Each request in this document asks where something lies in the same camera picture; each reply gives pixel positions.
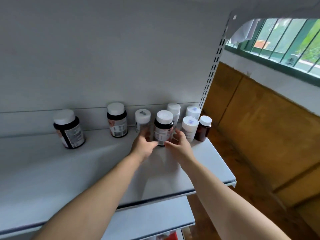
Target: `hand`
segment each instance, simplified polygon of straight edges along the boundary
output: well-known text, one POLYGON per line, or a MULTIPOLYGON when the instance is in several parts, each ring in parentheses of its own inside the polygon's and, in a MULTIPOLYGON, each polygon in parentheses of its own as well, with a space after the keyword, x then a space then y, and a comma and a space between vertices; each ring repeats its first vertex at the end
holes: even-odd
POLYGON ((173 134, 171 142, 166 141, 165 147, 171 151, 172 156, 179 164, 184 164, 189 161, 196 161, 193 155, 190 143, 187 141, 183 132, 175 129, 176 134, 173 134))
POLYGON ((157 141, 150 141, 150 132, 147 128, 143 129, 137 138, 133 141, 130 155, 136 156, 140 162, 143 162, 145 159, 147 159, 150 154, 152 153, 152 150, 158 145, 157 141))

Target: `supplement bottle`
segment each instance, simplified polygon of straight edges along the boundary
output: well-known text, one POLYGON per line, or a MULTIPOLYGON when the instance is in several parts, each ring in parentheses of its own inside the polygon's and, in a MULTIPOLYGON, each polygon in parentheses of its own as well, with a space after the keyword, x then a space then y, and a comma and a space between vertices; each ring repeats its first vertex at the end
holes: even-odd
POLYGON ((192 116, 195 117, 196 119, 199 119, 201 114, 201 109, 199 109, 196 106, 188 106, 186 109, 186 116, 192 116))
POLYGON ((138 109, 135 112, 136 118, 136 133, 140 133, 140 131, 147 127, 149 128, 151 113, 147 109, 138 109))
POLYGON ((113 137, 124 137, 128 133, 127 112, 122 103, 111 103, 108 105, 108 117, 110 133, 113 137))
POLYGON ((211 128, 212 119, 209 116, 202 115, 194 138, 198 141, 205 141, 211 128))
POLYGON ((85 137, 79 124, 79 118, 71 109, 63 109, 55 113, 53 127, 56 129, 62 144, 74 149, 85 143, 85 137))
POLYGON ((154 120, 154 141, 158 142, 158 146, 163 147, 165 141, 169 140, 173 131, 174 115, 167 110, 160 110, 157 118, 154 120))
POLYGON ((193 141, 199 121, 195 117, 186 116, 182 120, 181 131, 186 135, 188 142, 193 141))
POLYGON ((180 116, 181 106, 176 103, 170 103, 167 106, 167 110, 173 114, 173 129, 176 128, 179 116, 180 116))

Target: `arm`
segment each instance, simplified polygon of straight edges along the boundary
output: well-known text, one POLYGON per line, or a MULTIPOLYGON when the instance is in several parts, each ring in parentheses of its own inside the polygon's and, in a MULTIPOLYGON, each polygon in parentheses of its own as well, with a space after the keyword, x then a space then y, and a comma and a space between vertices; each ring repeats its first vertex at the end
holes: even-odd
POLYGON ((173 143, 166 142, 165 146, 189 176, 222 240, 289 239, 272 221, 199 163, 185 135, 176 132, 173 143))
POLYGON ((147 142, 145 137, 143 131, 134 140, 129 155, 56 213, 34 240, 101 239, 135 171, 158 145, 147 142))

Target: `dark brown bottle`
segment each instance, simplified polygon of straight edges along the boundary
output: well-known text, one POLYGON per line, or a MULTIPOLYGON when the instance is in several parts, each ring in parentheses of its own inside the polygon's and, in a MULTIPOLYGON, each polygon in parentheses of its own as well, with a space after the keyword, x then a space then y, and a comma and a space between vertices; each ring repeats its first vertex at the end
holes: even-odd
POLYGON ((194 138, 198 141, 205 141, 211 128, 212 119, 203 115, 199 119, 199 125, 194 138))

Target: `forearm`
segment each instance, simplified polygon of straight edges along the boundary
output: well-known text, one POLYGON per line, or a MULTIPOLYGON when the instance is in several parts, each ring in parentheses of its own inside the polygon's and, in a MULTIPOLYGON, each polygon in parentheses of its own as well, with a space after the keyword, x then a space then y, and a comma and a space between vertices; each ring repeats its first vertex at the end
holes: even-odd
POLYGON ((254 206, 196 160, 181 165, 222 240, 289 239, 254 206))
POLYGON ((54 215, 34 239, 101 239, 140 162, 135 155, 125 157, 54 215))

